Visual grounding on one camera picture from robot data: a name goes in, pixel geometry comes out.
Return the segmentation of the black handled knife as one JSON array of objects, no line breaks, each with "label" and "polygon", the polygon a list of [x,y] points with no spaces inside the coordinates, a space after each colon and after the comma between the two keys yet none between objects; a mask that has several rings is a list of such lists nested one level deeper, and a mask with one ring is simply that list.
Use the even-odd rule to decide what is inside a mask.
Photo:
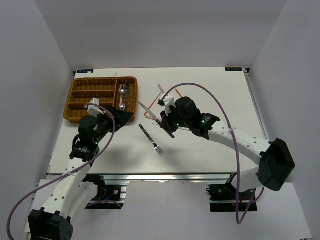
[{"label": "black handled knife", "polygon": [[157,124],[161,124],[161,121],[157,118],[157,116],[150,110],[148,109],[147,106],[145,106],[143,103],[138,101],[138,104],[145,110],[147,111],[147,114],[157,123]]}]

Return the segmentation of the black handled fork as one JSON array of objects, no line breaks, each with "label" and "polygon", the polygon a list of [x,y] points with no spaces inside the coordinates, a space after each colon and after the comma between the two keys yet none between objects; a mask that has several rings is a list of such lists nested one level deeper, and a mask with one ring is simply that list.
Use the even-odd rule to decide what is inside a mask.
[{"label": "black handled fork", "polygon": [[151,144],[153,145],[154,150],[160,156],[162,156],[164,154],[164,151],[161,149],[161,147],[153,140],[153,138],[150,136],[150,134],[145,130],[145,128],[141,124],[139,124],[139,128],[142,130],[142,132],[146,135],[148,140],[151,142]]}]

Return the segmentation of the pink handled knife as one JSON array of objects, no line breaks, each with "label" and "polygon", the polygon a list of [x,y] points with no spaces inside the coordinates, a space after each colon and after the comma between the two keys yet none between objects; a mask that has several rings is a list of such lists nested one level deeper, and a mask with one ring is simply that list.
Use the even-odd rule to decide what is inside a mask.
[{"label": "pink handled knife", "polygon": [[157,85],[159,90],[161,91],[162,94],[165,94],[165,91],[164,89],[162,88],[162,86],[160,84]]}]

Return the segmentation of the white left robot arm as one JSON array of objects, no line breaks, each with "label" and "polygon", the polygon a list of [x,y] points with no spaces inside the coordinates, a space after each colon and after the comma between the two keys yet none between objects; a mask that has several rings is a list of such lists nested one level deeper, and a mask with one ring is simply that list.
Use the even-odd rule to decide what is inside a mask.
[{"label": "white left robot arm", "polygon": [[39,210],[33,209],[28,225],[33,240],[70,240],[76,211],[84,209],[92,200],[105,196],[103,178],[89,174],[94,161],[103,153],[100,141],[124,127],[134,113],[112,106],[98,106],[93,114],[79,122],[78,134],[72,141],[71,153],[64,174],[55,179],[54,191]]}]

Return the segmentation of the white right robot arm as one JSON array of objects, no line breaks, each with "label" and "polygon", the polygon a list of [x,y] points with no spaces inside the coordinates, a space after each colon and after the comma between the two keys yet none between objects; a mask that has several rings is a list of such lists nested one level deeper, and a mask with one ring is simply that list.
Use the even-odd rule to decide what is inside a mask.
[{"label": "white right robot arm", "polygon": [[268,141],[231,129],[219,117],[202,113],[189,97],[174,100],[166,96],[158,104],[164,107],[160,127],[165,131],[174,133],[178,128],[188,128],[197,137],[238,150],[256,164],[256,167],[242,171],[239,180],[235,175],[228,179],[225,192],[233,200],[244,191],[257,187],[279,191],[296,166],[284,140]]}]

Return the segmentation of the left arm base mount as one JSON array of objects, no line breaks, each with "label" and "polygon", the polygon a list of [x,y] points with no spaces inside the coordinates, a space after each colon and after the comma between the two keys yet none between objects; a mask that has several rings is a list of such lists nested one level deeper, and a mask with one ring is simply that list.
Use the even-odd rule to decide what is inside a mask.
[{"label": "left arm base mount", "polygon": [[86,205],[90,210],[121,210],[124,206],[127,185],[119,183],[106,183],[102,175],[89,174],[83,183],[93,183],[96,195]]}]

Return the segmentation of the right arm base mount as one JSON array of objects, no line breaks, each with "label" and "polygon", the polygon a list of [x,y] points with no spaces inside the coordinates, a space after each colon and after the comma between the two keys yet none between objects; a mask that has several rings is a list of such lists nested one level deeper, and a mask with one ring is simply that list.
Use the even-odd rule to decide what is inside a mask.
[{"label": "right arm base mount", "polygon": [[[236,188],[231,185],[231,180],[235,176],[236,173],[233,173],[226,183],[210,184],[206,188],[212,213],[233,213],[236,211]],[[253,189],[239,193],[239,212],[246,210],[253,193]]]}]

